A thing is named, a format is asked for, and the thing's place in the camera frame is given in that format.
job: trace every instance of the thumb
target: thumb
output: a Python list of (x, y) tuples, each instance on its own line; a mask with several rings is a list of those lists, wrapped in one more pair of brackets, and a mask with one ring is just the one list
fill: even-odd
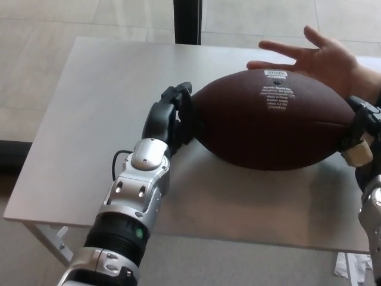
[(295, 70), (292, 64), (274, 64), (266, 61), (249, 61), (246, 65), (249, 70), (255, 69), (277, 69), (277, 70), (289, 70), (290, 72)]

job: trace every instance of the football label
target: football label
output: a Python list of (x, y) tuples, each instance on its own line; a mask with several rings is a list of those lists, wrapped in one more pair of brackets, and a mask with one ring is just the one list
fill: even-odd
[(284, 70), (265, 70), (264, 75), (269, 79), (286, 79), (287, 72)]
[(260, 95), (266, 97), (268, 109), (286, 110), (289, 100), (295, 98), (291, 88), (263, 86)]

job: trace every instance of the table top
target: table top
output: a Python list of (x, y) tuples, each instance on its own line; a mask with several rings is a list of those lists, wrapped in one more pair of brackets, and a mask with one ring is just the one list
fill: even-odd
[[(248, 60), (293, 62), (257, 49), (78, 38), (4, 218), (91, 226), (112, 183), (114, 153), (133, 149), (161, 93), (185, 81), (196, 92)], [(359, 60), (381, 71), (381, 59)], [(368, 251), (357, 219), (361, 191), (339, 154), (263, 172), (229, 165), (194, 140), (173, 157), (170, 183), (157, 233)]]

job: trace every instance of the floor tile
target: floor tile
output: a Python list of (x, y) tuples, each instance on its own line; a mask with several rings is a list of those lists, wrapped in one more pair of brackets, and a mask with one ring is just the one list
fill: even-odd
[(77, 36), (91, 25), (37, 23), (2, 90), (5, 106), (45, 110)]
[(286, 43), (293, 46), (301, 46), (303, 48), (316, 48), (311, 44), (306, 38), (293, 38), (293, 37), (274, 37), (274, 36), (263, 36), (264, 40), (275, 41), (280, 43)]
[[(29, 21), (0, 19), (0, 91), (32, 29)], [(0, 93), (0, 105), (3, 100)]]
[(237, 48), (258, 48), (262, 36), (225, 33), (202, 33), (202, 45), (234, 46)]
[(1, 0), (0, 18), (90, 23), (99, 0)]
[(381, 42), (381, 2), (316, 0), (320, 31), (345, 41)]
[(147, 42), (174, 43), (174, 31), (149, 29), (147, 34)]
[(317, 27), (313, 0), (208, 0), (207, 32), (297, 37), (306, 24)]
[(147, 38), (147, 33), (147, 28), (92, 25), (88, 36), (144, 42)]
[(369, 57), (381, 57), (379, 43), (341, 41), (355, 55), (367, 55)]
[(0, 108), (0, 140), (33, 142), (45, 112)]
[(101, 0), (94, 23), (173, 29), (173, 1)]

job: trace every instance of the robotic hand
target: robotic hand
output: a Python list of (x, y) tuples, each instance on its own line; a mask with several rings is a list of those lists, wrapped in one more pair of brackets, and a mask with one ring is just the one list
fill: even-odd
[(124, 160), (85, 245), (74, 254), (58, 286), (136, 286), (139, 265), (169, 187), (170, 159), (201, 124), (195, 118), (189, 82), (169, 87), (148, 114), (142, 140)]
[(368, 235), (374, 280), (381, 286), (381, 108), (357, 97), (348, 104), (356, 115), (341, 150), (348, 165), (356, 167), (363, 192), (358, 219)]

